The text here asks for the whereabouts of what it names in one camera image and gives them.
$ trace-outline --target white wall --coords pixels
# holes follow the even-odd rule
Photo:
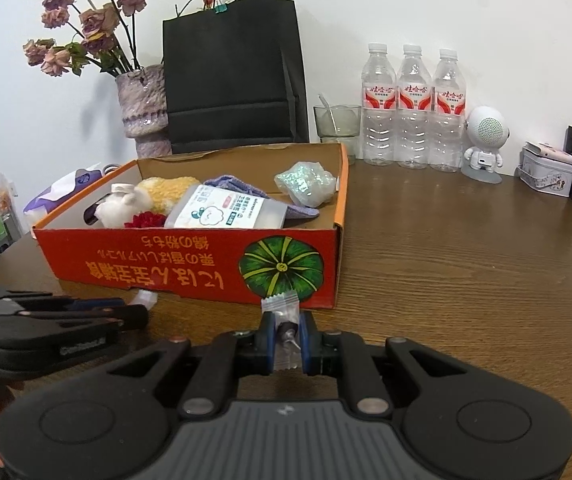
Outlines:
[[[186,1],[149,0],[138,15],[141,61],[159,62],[162,20]],[[510,123],[512,135],[502,150],[505,173],[514,171],[526,140],[563,144],[572,124],[572,0],[295,2],[309,107],[320,91],[338,104],[359,101],[369,41],[387,43],[394,66],[403,43],[421,44],[431,71],[440,47],[455,48],[470,107],[496,107]],[[81,79],[50,78],[26,65],[22,44],[50,37],[40,23],[40,3],[0,0],[0,169],[16,183],[21,206],[78,166],[134,156],[133,141],[122,135],[110,76],[87,67]],[[70,39],[66,28],[53,34]],[[312,116],[311,126],[314,131]]]

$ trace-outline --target white robot figurine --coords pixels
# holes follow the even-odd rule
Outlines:
[[[499,184],[501,176],[496,170],[503,166],[499,149],[510,137],[505,119],[494,108],[480,106],[470,113],[466,130],[474,146],[464,152],[469,164],[463,163],[461,172],[481,182]]]

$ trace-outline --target green pumpkin illustration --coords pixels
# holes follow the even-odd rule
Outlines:
[[[246,286],[261,298],[293,289],[299,301],[323,283],[323,258],[312,246],[289,236],[271,236],[245,248],[239,260]]]

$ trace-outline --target clear plastic bottle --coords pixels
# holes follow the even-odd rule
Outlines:
[[[421,47],[403,45],[405,59],[399,69],[397,151],[400,166],[421,170],[428,166],[427,133],[432,110],[432,77],[421,60]]]
[[[430,166],[454,172],[461,166],[466,120],[466,81],[456,64],[456,50],[442,48],[434,78],[434,113],[430,122]]]
[[[361,135],[364,161],[383,166],[395,160],[393,123],[397,111],[397,75],[387,45],[368,43],[370,59],[361,73]]]

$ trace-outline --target purple towel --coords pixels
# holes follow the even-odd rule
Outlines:
[[[246,195],[259,196],[261,198],[270,198],[261,189],[250,184],[246,184],[243,180],[239,180],[236,176],[222,175],[217,178],[211,178],[204,182],[204,186],[221,187],[229,191],[237,191],[238,193],[246,193]],[[293,204],[288,204],[286,211],[286,218],[289,220],[296,219],[310,219],[319,216],[319,209],[311,207],[303,207]]]

